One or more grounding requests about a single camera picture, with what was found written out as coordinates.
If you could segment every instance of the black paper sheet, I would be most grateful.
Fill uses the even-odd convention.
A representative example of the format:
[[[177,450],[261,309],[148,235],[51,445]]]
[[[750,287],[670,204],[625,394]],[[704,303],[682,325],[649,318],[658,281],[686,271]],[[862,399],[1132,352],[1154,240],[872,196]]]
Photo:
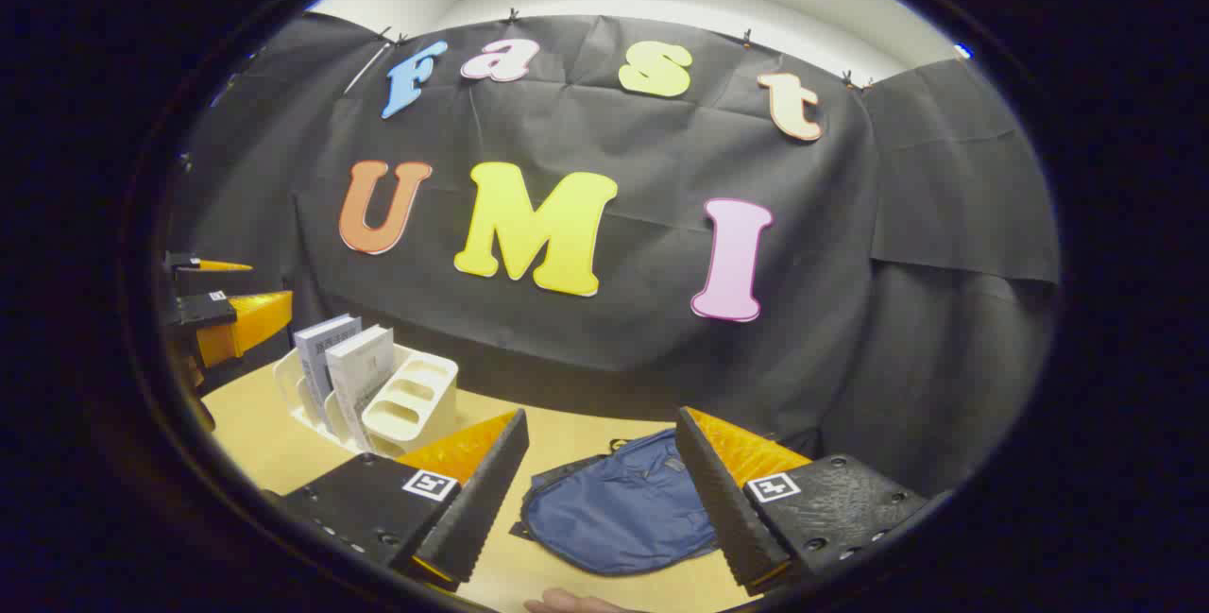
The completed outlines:
[[[528,75],[459,75],[502,37],[540,45]],[[382,118],[387,73],[440,40],[449,51],[420,99]],[[692,53],[682,96],[621,88],[626,48],[648,40]],[[345,92],[381,45],[303,15],[191,139],[172,245],[255,265],[267,289],[295,290],[295,328],[360,314],[457,362],[459,388],[532,406],[670,421],[689,405],[777,439],[817,430],[811,452],[855,455],[925,495],[968,475],[1030,393],[1059,282],[1053,209],[1039,157],[971,63],[862,92],[733,36],[551,16],[411,37]],[[821,139],[773,123],[756,82],[768,71],[817,93]],[[433,168],[403,238],[377,256],[351,250],[337,229],[363,161]],[[537,287],[544,254],[515,282],[453,267],[479,162],[517,164],[534,208],[572,170],[617,181],[596,296]],[[394,184],[380,179],[369,225],[386,218]],[[751,323],[689,307],[710,265],[712,198],[775,218],[760,235]],[[272,351],[265,362],[284,345]]]

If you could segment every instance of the letter m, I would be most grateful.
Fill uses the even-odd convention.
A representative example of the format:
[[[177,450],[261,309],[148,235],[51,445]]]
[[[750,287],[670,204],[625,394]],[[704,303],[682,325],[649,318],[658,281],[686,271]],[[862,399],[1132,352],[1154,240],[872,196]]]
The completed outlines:
[[[562,178],[537,212],[515,164],[484,162],[470,170],[470,179],[479,195],[465,248],[453,256],[457,270],[494,276],[499,261],[492,256],[491,244],[498,238],[508,277],[520,281],[542,245],[549,243],[545,260],[533,270],[537,287],[568,295],[596,294],[600,282],[592,274],[592,254],[604,204],[617,196],[613,179],[575,170]]]

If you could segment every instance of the blue bag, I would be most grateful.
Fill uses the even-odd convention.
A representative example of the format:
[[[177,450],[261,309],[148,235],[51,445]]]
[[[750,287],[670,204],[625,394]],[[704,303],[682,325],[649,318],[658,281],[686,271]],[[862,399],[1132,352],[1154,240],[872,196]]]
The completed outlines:
[[[533,478],[519,534],[602,576],[666,568],[717,548],[676,430]]]

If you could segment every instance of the table surface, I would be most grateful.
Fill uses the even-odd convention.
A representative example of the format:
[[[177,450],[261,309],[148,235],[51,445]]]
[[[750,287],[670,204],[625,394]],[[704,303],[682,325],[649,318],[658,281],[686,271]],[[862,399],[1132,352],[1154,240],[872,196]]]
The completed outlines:
[[[525,613],[522,602],[540,598],[551,586],[656,613],[722,611],[752,600],[735,584],[721,550],[654,573],[602,577],[508,532],[520,516],[521,496],[532,475],[607,452],[611,439],[636,439],[673,423],[574,415],[465,391],[458,391],[456,398],[458,429],[520,406],[525,407],[530,434],[528,452],[487,534],[474,576],[458,588],[458,596],[501,613]],[[352,457],[287,412],[271,365],[238,377],[203,401],[218,423],[214,433],[219,444],[259,487],[284,495]]]

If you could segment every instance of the book cover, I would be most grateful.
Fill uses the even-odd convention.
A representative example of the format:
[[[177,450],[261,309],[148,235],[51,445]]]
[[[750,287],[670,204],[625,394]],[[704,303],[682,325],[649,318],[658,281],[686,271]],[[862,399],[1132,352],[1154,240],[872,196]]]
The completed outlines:
[[[311,325],[305,330],[294,332],[294,346],[299,351],[299,362],[302,364],[302,372],[306,376],[307,394],[314,403],[314,412],[319,412],[323,423],[331,430],[331,422],[323,410],[323,401],[331,393],[331,377],[328,374],[329,347],[334,347],[346,339],[353,337],[361,330],[359,317],[343,316],[332,317],[318,325]]]
[[[394,372],[394,330],[374,325],[329,347],[328,369],[353,439],[361,450],[376,452],[361,424],[361,412]]]

